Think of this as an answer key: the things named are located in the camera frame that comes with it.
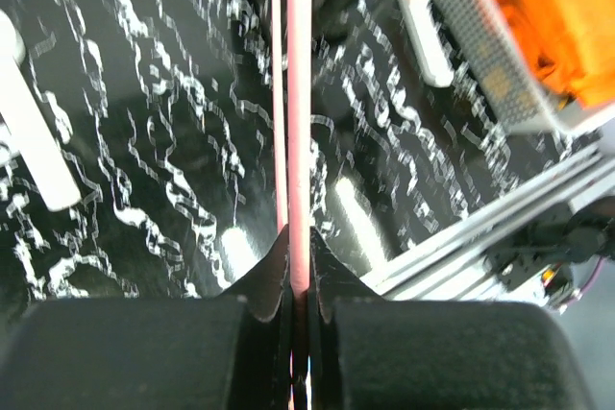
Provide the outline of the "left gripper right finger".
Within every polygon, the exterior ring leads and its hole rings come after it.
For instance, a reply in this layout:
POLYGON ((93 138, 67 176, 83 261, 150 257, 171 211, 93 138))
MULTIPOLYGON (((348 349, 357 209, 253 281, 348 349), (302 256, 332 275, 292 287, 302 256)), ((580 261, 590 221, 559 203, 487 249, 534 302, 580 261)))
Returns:
POLYGON ((316 409, 591 409, 572 348, 541 308, 388 301, 310 235, 316 409))

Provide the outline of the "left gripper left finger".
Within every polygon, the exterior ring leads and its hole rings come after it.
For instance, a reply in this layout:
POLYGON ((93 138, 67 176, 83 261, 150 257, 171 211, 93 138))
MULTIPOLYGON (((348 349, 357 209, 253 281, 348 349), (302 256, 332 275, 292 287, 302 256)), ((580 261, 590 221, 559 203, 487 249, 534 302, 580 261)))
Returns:
POLYGON ((1 357, 5 409, 284 409, 288 235, 208 299, 47 301, 1 357))

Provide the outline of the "orange trousers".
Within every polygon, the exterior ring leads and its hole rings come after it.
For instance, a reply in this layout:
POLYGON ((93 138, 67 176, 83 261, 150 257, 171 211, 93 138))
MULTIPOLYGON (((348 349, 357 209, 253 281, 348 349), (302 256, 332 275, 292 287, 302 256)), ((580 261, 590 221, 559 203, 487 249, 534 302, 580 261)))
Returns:
POLYGON ((614 0, 496 0, 533 77, 588 109, 614 98, 614 0))

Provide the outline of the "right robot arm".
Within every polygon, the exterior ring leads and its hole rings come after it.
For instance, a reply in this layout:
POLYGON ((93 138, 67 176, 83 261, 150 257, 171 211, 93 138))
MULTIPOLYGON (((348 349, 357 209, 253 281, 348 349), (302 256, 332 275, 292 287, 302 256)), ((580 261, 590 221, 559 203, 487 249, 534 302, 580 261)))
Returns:
POLYGON ((552 205, 490 247, 486 259, 507 292, 535 277, 538 296, 563 311, 614 260, 614 198, 601 197, 576 212, 566 203, 552 205))

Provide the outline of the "white plastic basket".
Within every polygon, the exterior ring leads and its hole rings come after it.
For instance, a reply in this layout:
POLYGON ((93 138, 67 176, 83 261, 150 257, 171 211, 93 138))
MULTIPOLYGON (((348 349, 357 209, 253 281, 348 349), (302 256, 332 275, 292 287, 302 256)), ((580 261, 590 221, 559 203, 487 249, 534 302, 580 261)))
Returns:
POLYGON ((612 100, 591 109, 564 108, 538 83, 495 0, 434 0, 460 51, 507 133, 550 132, 579 136, 614 119, 612 100))

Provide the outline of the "aluminium mounting rail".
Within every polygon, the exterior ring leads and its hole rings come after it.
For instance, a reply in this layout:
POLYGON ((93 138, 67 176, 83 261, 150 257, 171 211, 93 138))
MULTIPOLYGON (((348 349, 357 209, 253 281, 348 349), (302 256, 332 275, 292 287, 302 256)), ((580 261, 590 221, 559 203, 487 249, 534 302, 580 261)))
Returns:
POLYGON ((361 280, 391 300, 471 300, 505 291, 485 253, 552 205, 573 212, 614 189, 614 156, 592 143, 361 280))

